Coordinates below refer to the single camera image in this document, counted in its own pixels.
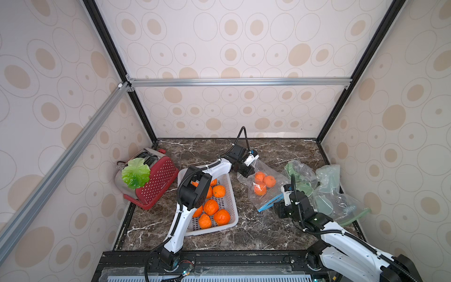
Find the black cable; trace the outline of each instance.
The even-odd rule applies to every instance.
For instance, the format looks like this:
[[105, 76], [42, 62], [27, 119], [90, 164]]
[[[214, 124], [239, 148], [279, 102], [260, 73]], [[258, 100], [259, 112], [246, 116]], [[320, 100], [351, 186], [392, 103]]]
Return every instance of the black cable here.
[[235, 142], [233, 142], [232, 147], [227, 152], [222, 154], [221, 157], [227, 155], [228, 153], [230, 153], [232, 151], [232, 149], [235, 147], [235, 144], [238, 142], [238, 139], [239, 139], [239, 137], [241, 135], [241, 132], [243, 132], [243, 130], [244, 130], [244, 138], [246, 139], [246, 144], [248, 146], [248, 151], [250, 152], [251, 148], [249, 146], [249, 140], [248, 140], [248, 134], [246, 132], [246, 127], [242, 126], [241, 129], [239, 130], [238, 136], [235, 139]]
[[179, 224], [180, 218], [182, 217], [182, 213], [179, 213], [177, 215], [177, 219], [175, 220], [175, 224], [174, 224], [174, 228], [172, 229], [172, 231], [170, 232], [171, 237], [174, 236], [175, 230]]
[[[167, 242], [169, 242], [169, 240], [171, 239], [172, 237], [168, 237], [168, 238], [166, 238], [166, 240], [164, 240], [162, 243], [160, 243], [158, 246], [156, 246], [155, 248], [153, 248], [151, 251], [150, 251], [150, 254], [151, 253], [153, 253], [153, 252], [155, 252], [155, 251], [157, 251], [159, 248], [161, 248], [162, 246], [164, 246]], [[147, 256], [147, 259], [146, 259], [146, 264], [144, 265], [144, 279], [146, 279], [146, 282], [149, 282], [149, 275], [147, 274], [147, 266], [149, 265], [149, 259], [150, 259], [150, 254]]]
[[[299, 203], [298, 200], [298, 196], [296, 193], [296, 181], [295, 181], [295, 175], [292, 174], [291, 175], [291, 186], [293, 188], [293, 191], [295, 193], [295, 198], [296, 198], [296, 202]], [[353, 234], [349, 233], [349, 232], [345, 232], [342, 233], [341, 230], [339, 229], [330, 229], [330, 230], [324, 230], [324, 231], [312, 231], [310, 230], [306, 225], [305, 225], [305, 221], [304, 221], [304, 214], [301, 211], [300, 208], [297, 209], [299, 212], [299, 224], [302, 227], [302, 231], [304, 231], [307, 234], [311, 234], [314, 236], [320, 236], [320, 235], [324, 235], [324, 234], [331, 234], [331, 233], [338, 233], [338, 234], [343, 234], [355, 241], [357, 241], [358, 243], [360, 243], [362, 246], [364, 246], [365, 248], [367, 248], [368, 250], [370, 250], [373, 254], [377, 254], [377, 250], [375, 248], [373, 248], [372, 246], [370, 246], [369, 244], [367, 244], [365, 241], [361, 240], [360, 238], [358, 238], [357, 236], [354, 236]], [[402, 272], [405, 276], [407, 276], [410, 280], [412, 280], [413, 282], [419, 282], [415, 277], [413, 277], [408, 271], [406, 271], [404, 268], [402, 268], [400, 265], [397, 265], [394, 261], [392, 261], [391, 259], [389, 259], [388, 257], [384, 256], [384, 255], [380, 255], [379, 256], [381, 259], [383, 259], [384, 261], [386, 261], [387, 263], [389, 263], [390, 265], [392, 265], [393, 267], [397, 268], [400, 272]]]

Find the plastic bag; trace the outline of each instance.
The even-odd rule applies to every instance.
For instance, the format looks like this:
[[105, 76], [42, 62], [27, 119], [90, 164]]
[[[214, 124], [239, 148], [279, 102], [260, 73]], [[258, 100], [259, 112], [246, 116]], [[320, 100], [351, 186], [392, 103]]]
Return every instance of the plastic bag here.
[[[290, 183], [290, 180], [267, 166], [265, 163], [260, 161], [260, 159], [253, 161], [250, 165], [254, 167], [255, 173], [249, 175], [248, 178], [245, 178], [241, 174], [237, 173], [237, 179], [239, 182], [245, 184], [248, 187], [249, 200], [252, 202], [255, 208], [259, 212], [261, 212], [267, 208], [272, 207], [275, 202], [283, 199], [281, 187], [283, 187], [283, 185], [285, 184]], [[264, 173], [265, 176], [273, 176], [275, 184], [272, 186], [273, 180], [271, 179], [264, 181], [266, 183], [260, 182], [260, 179], [256, 180], [256, 175], [259, 175], [258, 177], [261, 177], [262, 173]]]
[[316, 170], [320, 185], [313, 190], [313, 207], [341, 226], [363, 217], [370, 209], [353, 197], [340, 194], [340, 165], [327, 165]]
[[296, 190], [304, 191], [307, 196], [310, 196], [313, 189], [318, 185], [316, 174], [306, 164], [301, 163], [298, 160], [289, 161], [285, 165], [285, 169], [282, 171], [283, 176], [291, 179], [291, 175], [295, 175]]

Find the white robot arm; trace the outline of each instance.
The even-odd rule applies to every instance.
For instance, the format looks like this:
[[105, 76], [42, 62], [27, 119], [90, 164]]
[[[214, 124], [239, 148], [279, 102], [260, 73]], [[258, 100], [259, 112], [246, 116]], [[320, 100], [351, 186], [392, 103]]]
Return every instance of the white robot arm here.
[[409, 258], [381, 251], [327, 215], [315, 212], [304, 192], [296, 190], [294, 176], [291, 184], [284, 186], [284, 192], [288, 197], [284, 197], [285, 202], [274, 204], [276, 214], [280, 218], [290, 217], [295, 226], [319, 239], [307, 249], [306, 259], [312, 270], [326, 267], [355, 282], [422, 282]]
[[[216, 179], [223, 174], [229, 173], [230, 169], [232, 168], [232, 163], [224, 158], [220, 159], [220, 163], [218, 165], [208, 168], [208, 166], [211, 166], [213, 164], [214, 163], [211, 163], [207, 166], [198, 166], [198, 167], [199, 168], [206, 167], [206, 169], [203, 170], [202, 172], [211, 175], [212, 179]], [[192, 208], [191, 210], [188, 210], [187, 206], [182, 205], [182, 207], [183, 207], [183, 209], [180, 210], [180, 204], [177, 203], [177, 212], [175, 213], [174, 220], [172, 221], [170, 230], [174, 229], [174, 226], [177, 223], [177, 218], [179, 217], [179, 213], [181, 213], [181, 216], [178, 221], [178, 225], [175, 230], [175, 233], [171, 236], [171, 231], [168, 232], [166, 239], [170, 238], [170, 240], [164, 246], [165, 249], [167, 249], [168, 251], [170, 251], [174, 254], [177, 253], [180, 249], [182, 249], [183, 238], [184, 238], [186, 230], [188, 228], [188, 224], [191, 221], [191, 218], [193, 217], [194, 212], [196, 212], [196, 208]]]
[[[243, 130], [247, 148], [236, 144]], [[216, 162], [204, 166], [190, 166], [183, 176], [177, 189], [177, 211], [160, 252], [160, 259], [169, 269], [174, 269], [179, 263], [179, 253], [188, 224], [197, 208], [205, 202], [211, 181], [231, 171], [236, 171], [244, 177], [254, 174], [250, 164], [259, 156], [255, 150], [250, 149], [244, 126], [232, 145], [232, 148], [221, 155]], [[199, 183], [194, 186], [192, 181], [199, 181]]]

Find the ventilation grille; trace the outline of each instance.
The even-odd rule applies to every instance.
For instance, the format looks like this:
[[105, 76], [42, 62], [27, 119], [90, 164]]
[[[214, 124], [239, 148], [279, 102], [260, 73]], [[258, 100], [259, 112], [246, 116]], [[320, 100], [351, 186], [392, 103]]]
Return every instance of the ventilation grille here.
[[[160, 282], [175, 276], [149, 276], [149, 282]], [[145, 282], [144, 276], [109, 276], [108, 282]], [[202, 275], [200, 277], [185, 277], [182, 282], [312, 282], [310, 275]]]

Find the green plastic bag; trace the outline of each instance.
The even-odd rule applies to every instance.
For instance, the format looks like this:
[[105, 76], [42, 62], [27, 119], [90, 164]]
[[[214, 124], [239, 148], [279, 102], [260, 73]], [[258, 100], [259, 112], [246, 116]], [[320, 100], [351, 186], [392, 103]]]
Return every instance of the green plastic bag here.
[[285, 170], [282, 172], [288, 179], [291, 175], [295, 175], [296, 190], [303, 191], [307, 196], [310, 196], [313, 189], [318, 184], [317, 177], [313, 170], [306, 164], [301, 163], [298, 160], [289, 161], [285, 165]]
[[341, 226], [365, 216], [371, 211], [353, 197], [340, 194], [340, 165], [326, 165], [316, 170], [320, 185], [312, 192], [313, 207], [331, 217]]

